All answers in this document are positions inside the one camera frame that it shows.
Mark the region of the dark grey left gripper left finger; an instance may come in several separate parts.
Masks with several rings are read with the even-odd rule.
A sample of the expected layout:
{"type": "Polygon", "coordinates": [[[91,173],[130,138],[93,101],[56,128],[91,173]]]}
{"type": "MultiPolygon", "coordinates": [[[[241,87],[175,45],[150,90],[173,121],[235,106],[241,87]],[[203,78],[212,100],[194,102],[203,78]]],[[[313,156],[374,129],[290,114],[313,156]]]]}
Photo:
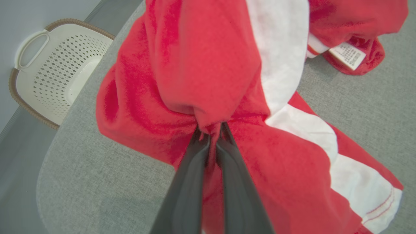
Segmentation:
{"type": "Polygon", "coordinates": [[[150,234],[201,234],[204,170],[210,136],[195,129],[150,234]]]}

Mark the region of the red and white garment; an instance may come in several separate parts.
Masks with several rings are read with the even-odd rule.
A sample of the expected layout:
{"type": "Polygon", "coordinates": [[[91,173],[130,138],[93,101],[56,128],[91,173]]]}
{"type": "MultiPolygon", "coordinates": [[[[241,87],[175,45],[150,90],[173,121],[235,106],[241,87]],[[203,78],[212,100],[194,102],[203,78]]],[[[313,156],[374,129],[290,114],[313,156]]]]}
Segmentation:
{"type": "Polygon", "coordinates": [[[202,230],[226,234],[226,122],[281,234],[380,234],[403,186],[297,92],[307,0],[146,0],[97,96],[99,131],[179,169],[195,129],[211,137],[202,230]]]}

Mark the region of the cream plastic laundry basket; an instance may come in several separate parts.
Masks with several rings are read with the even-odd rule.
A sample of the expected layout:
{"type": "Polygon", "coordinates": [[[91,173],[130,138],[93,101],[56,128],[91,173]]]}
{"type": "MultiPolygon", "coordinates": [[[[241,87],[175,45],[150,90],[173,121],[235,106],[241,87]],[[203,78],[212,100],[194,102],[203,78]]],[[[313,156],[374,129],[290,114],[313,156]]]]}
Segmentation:
{"type": "Polygon", "coordinates": [[[65,18],[26,38],[9,76],[12,98],[57,130],[115,36],[89,23],[65,18]]]}

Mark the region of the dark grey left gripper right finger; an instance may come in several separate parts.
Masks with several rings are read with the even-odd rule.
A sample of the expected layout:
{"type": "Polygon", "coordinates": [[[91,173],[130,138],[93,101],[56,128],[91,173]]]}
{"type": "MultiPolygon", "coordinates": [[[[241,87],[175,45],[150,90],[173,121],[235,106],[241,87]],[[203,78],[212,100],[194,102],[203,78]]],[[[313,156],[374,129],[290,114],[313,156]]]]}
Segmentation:
{"type": "Polygon", "coordinates": [[[216,142],[216,161],[223,178],[224,233],[275,234],[226,122],[220,126],[220,135],[216,142]]]}

